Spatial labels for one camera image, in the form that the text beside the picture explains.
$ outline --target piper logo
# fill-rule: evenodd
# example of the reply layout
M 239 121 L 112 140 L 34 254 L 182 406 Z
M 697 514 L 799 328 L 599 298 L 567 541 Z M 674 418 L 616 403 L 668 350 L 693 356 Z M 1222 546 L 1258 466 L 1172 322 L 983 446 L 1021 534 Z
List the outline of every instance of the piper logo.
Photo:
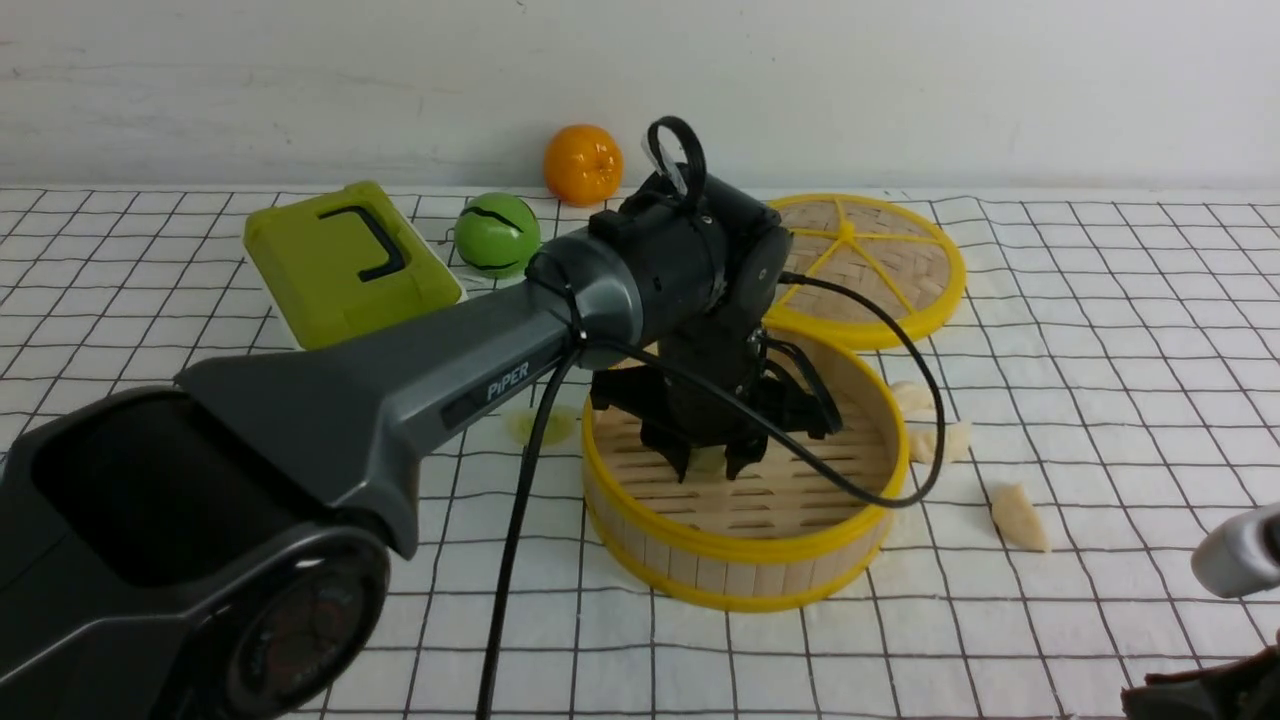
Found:
M 500 397 L 502 393 L 516 387 L 516 384 L 520 383 L 520 380 L 527 377 L 529 377 L 529 361 L 526 360 L 525 363 L 521 363 L 520 365 L 512 368 L 512 370 L 506 375 L 489 383 L 489 397 L 485 398 L 485 402 L 490 402 L 493 401 L 493 398 Z

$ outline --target steamer basket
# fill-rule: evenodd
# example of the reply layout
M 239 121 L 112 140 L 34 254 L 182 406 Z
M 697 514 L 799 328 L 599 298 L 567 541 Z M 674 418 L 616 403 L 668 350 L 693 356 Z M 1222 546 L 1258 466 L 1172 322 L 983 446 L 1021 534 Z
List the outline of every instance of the steamer basket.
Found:
M 964 296 L 964 259 L 933 223 L 882 200 L 797 195 L 771 202 L 795 234 L 787 270 L 855 290 L 883 307 L 911 340 L 942 327 Z M 884 350 L 897 336 L 858 302 L 814 287 L 778 288 L 772 327 Z
M 888 387 L 850 350 L 810 334 L 799 345 L 840 406 L 845 429 L 797 441 L 846 478 L 897 497 L 906 430 Z M 790 360 L 774 355 L 795 372 Z M 640 443 L 640 421 L 617 409 L 582 413 L 582 486 L 596 533 L 634 575 L 667 594 L 722 610 L 776 611 L 827 597 L 876 556 L 891 514 L 867 506 L 769 443 L 736 480 L 675 470 Z

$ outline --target yellow rim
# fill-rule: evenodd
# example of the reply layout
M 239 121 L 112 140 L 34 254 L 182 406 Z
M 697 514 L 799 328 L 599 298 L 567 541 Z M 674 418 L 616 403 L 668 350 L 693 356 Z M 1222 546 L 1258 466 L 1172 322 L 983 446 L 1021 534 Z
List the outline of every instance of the yellow rim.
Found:
M 600 542 L 604 543 L 609 555 L 612 555 L 620 565 L 639 578 L 643 583 L 654 589 L 662 591 L 676 600 L 682 600 L 691 605 L 710 607 L 713 610 L 728 610 L 730 612 L 778 612 L 781 610 L 795 610 L 796 607 L 803 607 L 810 602 L 826 598 L 840 588 L 847 585 L 854 580 L 854 578 L 861 575 L 867 570 L 872 561 L 876 560 L 876 556 L 879 555 L 881 546 L 884 543 L 884 536 L 888 534 L 890 525 L 893 524 L 893 515 L 886 515 L 883 518 L 884 533 L 881 534 L 881 538 L 877 539 L 874 544 L 872 544 L 870 550 L 867 551 L 867 555 L 864 555 L 863 559 L 858 561 L 858 565 L 847 573 L 824 585 L 795 594 L 777 597 L 745 597 L 700 591 L 684 583 L 677 583 L 666 575 L 659 575 L 646 565 L 636 562 L 634 557 L 627 555 L 626 550 L 618 546 L 617 541 L 613 539 L 613 536 L 608 534 L 599 518 L 596 518 L 595 509 L 591 507 L 590 502 L 586 505 L 586 511 L 591 518 L 591 527 L 595 528 L 595 534 L 600 536 Z
M 897 323 L 913 341 L 922 340 L 946 324 L 951 315 L 955 314 L 956 307 L 960 306 L 960 301 L 964 299 L 965 268 L 964 256 L 960 255 L 960 250 L 954 242 L 951 242 L 946 233 L 942 232 L 942 228 L 931 223 L 925 218 L 922 218 L 916 213 L 892 202 L 876 200 L 874 197 L 832 193 L 792 195 L 790 197 L 773 200 L 769 202 L 769 206 L 782 209 L 800 202 L 833 202 L 841 218 L 844 218 L 842 202 L 845 201 L 858 205 L 869 205 L 872 208 L 879 208 L 901 215 L 924 228 L 929 233 L 929 237 L 910 238 L 895 234 L 860 233 L 855 232 L 855 228 L 852 228 L 849 223 L 841 224 L 842 232 L 840 233 L 808 232 L 803 229 L 796 231 L 805 234 L 828 237 L 832 241 L 831 249 L 819 256 L 814 261 L 813 266 L 805 272 L 805 274 L 813 274 L 815 270 L 822 268 L 826 260 L 835 252 L 835 249 L 842 243 L 849 245 L 859 252 L 859 255 L 869 259 L 869 256 L 854 242 L 855 240 L 901 240 L 904 242 L 929 242 L 932 245 L 937 245 L 942 249 L 942 252 L 946 254 L 947 261 L 951 264 L 951 278 L 947 282 L 947 287 L 943 288 L 942 295 L 940 295 L 938 299 L 934 300 L 928 307 L 924 307 L 923 310 L 913 309 L 914 311 L 910 315 L 901 318 Z M 888 278 L 884 269 L 879 266 L 879 263 L 870 260 L 870 266 L 876 270 L 881 279 L 884 281 L 884 284 L 888 286 L 890 291 L 902 300 L 902 292 L 892 282 L 892 279 Z M 795 290 L 797 290 L 797 287 L 787 291 L 787 293 L 785 293 L 777 302 L 774 302 L 773 307 L 769 309 L 768 315 L 765 315 L 765 322 L 768 322 L 769 325 L 782 331 L 799 332 L 810 337 L 829 338 L 854 350 L 884 350 L 901 345 L 901 341 L 896 334 L 893 334 L 893 331 L 879 323 L 841 323 L 824 318 L 814 318 L 787 307 L 786 301 L 791 299 Z M 904 306 L 910 307 L 910 304 L 904 302 Z
M 767 322 L 767 324 L 772 329 L 782 329 L 772 322 Z M 902 415 L 899 413 L 897 404 L 893 402 L 893 396 L 890 392 L 888 386 L 884 384 L 884 380 L 882 380 L 881 377 L 867 365 L 867 363 L 863 363 L 860 357 L 854 355 L 851 350 L 841 347 L 831 340 L 815 334 L 809 329 L 795 328 L 794 332 L 806 336 L 810 340 L 820 342 L 836 352 L 840 352 L 846 360 L 854 364 L 867 378 L 870 379 L 877 392 L 883 398 L 884 405 L 892 414 L 893 424 L 899 428 L 899 442 L 896 448 L 897 460 L 893 465 L 893 473 L 890 475 L 888 483 L 886 483 L 881 497 L 899 497 L 902 492 L 902 486 L 906 482 L 906 469 L 909 464 L 908 443 Z M 726 560 L 730 562 L 794 562 L 797 560 L 806 560 L 809 557 L 826 555 L 827 552 L 849 544 L 852 539 L 874 528 L 888 512 L 884 507 L 867 506 L 840 524 L 813 534 L 795 538 L 731 538 L 695 530 L 687 525 L 681 525 L 680 523 L 675 523 L 658 515 L 623 491 L 622 486 L 620 486 L 613 478 L 613 474 L 609 473 L 608 466 L 604 464 L 604 459 L 600 457 L 600 454 L 595 447 L 591 427 L 591 407 L 589 401 L 582 409 L 582 459 L 591 469 L 591 477 L 595 478 L 596 486 L 604 492 L 605 500 L 622 512 L 631 524 L 644 529 L 646 534 L 653 536 L 671 547 L 684 550 L 694 555 L 714 557 L 717 560 Z

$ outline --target black handle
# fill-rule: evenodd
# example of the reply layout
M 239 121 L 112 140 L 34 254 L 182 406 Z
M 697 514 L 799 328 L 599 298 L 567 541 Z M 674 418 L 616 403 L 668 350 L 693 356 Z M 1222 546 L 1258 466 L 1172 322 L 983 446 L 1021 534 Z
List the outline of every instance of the black handle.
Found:
M 392 240 L 392 236 L 387 233 L 387 228 L 384 228 L 378 222 L 378 218 L 375 218 L 374 214 L 366 210 L 365 208 L 361 208 L 358 205 L 339 208 L 338 210 L 333 210 L 325 213 L 324 215 L 320 215 L 320 219 L 324 220 L 328 218 L 333 218 L 334 215 L 340 215 L 343 213 L 355 213 L 356 215 L 360 215 L 360 219 L 365 222 L 365 227 L 369 228 L 369 232 L 374 234 L 374 240 L 376 240 L 378 245 L 381 245 L 383 250 L 387 251 L 385 263 L 356 273 L 356 277 L 360 278 L 360 282 L 376 281 L 378 278 L 385 278 L 392 273 L 398 273 L 404 269 L 406 265 L 404 252 L 402 252 L 399 246 L 396 245 L 396 241 Z

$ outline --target black device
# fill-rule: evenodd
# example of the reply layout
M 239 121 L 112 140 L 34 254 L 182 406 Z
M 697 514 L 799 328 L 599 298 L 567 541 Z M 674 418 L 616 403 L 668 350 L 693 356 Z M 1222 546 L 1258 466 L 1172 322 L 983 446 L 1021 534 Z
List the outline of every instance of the black device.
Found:
M 813 393 L 764 355 L 791 354 L 760 328 L 780 279 L 822 283 L 782 273 L 790 233 L 707 174 L 687 124 L 658 120 L 648 150 L 662 159 L 640 191 L 545 243 L 520 284 L 325 350 L 206 360 L 177 388 L 18 438 L 0 477 L 0 717 L 266 719 L 305 703 L 367 641 L 388 548 L 417 550 L 420 460 L 556 368 L 545 421 L 571 363 L 596 370 L 593 400 L 640 415 L 680 471 L 689 448 L 724 445 L 732 477 L 772 437 L 865 496 L 786 434 L 840 428 L 803 355 Z M 640 350 L 653 342 L 660 359 Z M 666 378 L 608 372 L 625 356 Z M 540 434 L 535 423 L 479 715 Z M 911 498 L 868 501 L 915 502 L 937 469 Z

